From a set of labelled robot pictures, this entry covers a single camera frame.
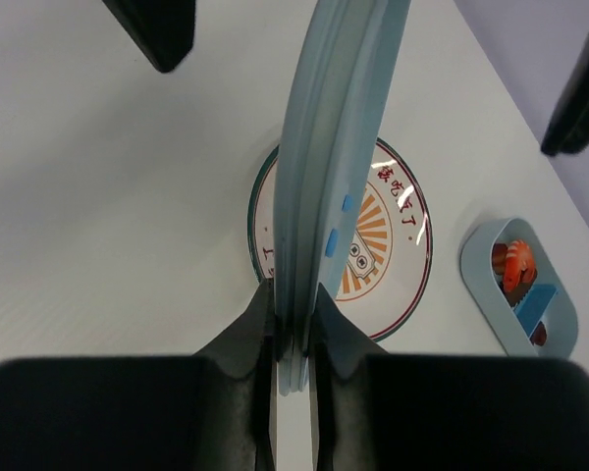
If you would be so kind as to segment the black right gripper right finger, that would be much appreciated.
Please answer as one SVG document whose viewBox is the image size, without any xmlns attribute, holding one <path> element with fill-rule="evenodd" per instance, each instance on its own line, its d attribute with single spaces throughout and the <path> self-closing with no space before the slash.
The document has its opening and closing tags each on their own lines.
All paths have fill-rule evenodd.
<svg viewBox="0 0 589 471">
<path fill-rule="evenodd" d="M 589 470 L 589 375 L 560 359 L 385 351 L 317 294 L 318 470 Z"/>
</svg>

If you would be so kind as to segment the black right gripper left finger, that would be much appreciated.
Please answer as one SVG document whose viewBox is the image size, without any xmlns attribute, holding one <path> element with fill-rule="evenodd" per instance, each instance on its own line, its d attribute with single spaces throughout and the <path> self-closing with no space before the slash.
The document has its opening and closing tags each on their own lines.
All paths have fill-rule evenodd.
<svg viewBox="0 0 589 471">
<path fill-rule="evenodd" d="M 0 363 L 0 470 L 272 470 L 274 295 L 184 355 Z"/>
</svg>

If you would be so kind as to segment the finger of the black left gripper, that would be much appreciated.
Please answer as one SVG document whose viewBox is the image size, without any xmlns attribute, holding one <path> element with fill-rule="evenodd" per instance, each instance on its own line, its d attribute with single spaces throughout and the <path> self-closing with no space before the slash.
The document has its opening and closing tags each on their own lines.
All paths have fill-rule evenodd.
<svg viewBox="0 0 589 471">
<path fill-rule="evenodd" d="M 195 0 L 103 0 L 153 68 L 171 73 L 190 53 Z"/>
<path fill-rule="evenodd" d="M 547 156 L 576 155 L 589 146 L 589 34 L 541 142 Z"/>
</svg>

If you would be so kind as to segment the red braised meat slice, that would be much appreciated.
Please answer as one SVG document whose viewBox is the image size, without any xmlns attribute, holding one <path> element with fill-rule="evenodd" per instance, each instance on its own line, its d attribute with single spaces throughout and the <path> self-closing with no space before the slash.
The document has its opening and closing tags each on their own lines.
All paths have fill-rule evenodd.
<svg viewBox="0 0 589 471">
<path fill-rule="evenodd" d="M 496 275 L 501 276 L 506 267 L 508 246 L 505 243 L 494 243 L 491 252 L 491 267 Z"/>
</svg>

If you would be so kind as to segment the red shrimp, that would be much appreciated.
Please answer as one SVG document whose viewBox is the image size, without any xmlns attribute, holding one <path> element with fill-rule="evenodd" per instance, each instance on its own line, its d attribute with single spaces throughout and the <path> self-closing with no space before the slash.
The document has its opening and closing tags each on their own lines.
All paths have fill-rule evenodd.
<svg viewBox="0 0 589 471">
<path fill-rule="evenodd" d="M 520 283 L 531 283 L 536 274 L 536 262 L 530 245 L 521 239 L 511 242 L 503 274 L 504 292 L 512 292 Z"/>
</svg>

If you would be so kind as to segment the dark sea cucumber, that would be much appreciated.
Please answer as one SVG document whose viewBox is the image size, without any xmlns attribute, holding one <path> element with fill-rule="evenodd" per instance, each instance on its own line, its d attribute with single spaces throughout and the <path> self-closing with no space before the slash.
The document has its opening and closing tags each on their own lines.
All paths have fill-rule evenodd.
<svg viewBox="0 0 589 471">
<path fill-rule="evenodd" d="M 531 290 L 533 287 L 533 282 L 524 283 L 520 282 L 515 288 L 511 291 L 506 292 L 503 291 L 503 295 L 511 308 L 517 306 L 521 300 L 526 296 L 526 294 Z"/>
</svg>

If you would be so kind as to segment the dark red sausage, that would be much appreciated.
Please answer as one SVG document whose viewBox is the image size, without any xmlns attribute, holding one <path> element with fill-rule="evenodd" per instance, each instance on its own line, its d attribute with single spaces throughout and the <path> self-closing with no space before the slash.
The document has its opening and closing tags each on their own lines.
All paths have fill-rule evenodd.
<svg viewBox="0 0 589 471">
<path fill-rule="evenodd" d="M 547 329 L 546 326 L 543 322 L 540 322 L 536 329 L 533 331 L 531 337 L 530 337 L 530 342 L 533 345 L 538 345 L 538 346 L 543 346 L 546 341 L 547 341 L 548 335 L 547 335 Z"/>
</svg>

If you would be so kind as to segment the light blue lunch box lid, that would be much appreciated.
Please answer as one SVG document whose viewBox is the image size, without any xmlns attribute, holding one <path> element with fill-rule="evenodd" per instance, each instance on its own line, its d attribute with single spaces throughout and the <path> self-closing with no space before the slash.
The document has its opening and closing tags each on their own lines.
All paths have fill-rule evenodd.
<svg viewBox="0 0 589 471">
<path fill-rule="evenodd" d="M 303 41 L 273 203 L 282 395 L 306 386 L 318 293 L 336 294 L 347 264 L 409 6 L 319 1 Z"/>
</svg>

